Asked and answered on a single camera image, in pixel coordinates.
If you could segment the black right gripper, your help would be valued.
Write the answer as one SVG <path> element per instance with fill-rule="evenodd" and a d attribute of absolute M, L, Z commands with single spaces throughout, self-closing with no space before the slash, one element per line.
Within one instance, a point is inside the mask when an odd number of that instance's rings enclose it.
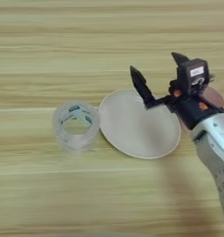
<path fill-rule="evenodd" d="M 187 56 L 180 53 L 172 52 L 171 55 L 178 67 L 190 61 Z M 146 85 L 143 74 L 134 66 L 130 66 L 130 70 L 133 86 L 143 99 L 145 107 L 150 109 L 165 105 L 171 113 L 181 118 L 189 130 L 205 119 L 216 114 L 224 114 L 224 107 L 216 106 L 204 98 L 204 91 L 209 84 L 204 78 L 195 81 L 178 79 L 170 81 L 168 95 L 156 99 Z"/>

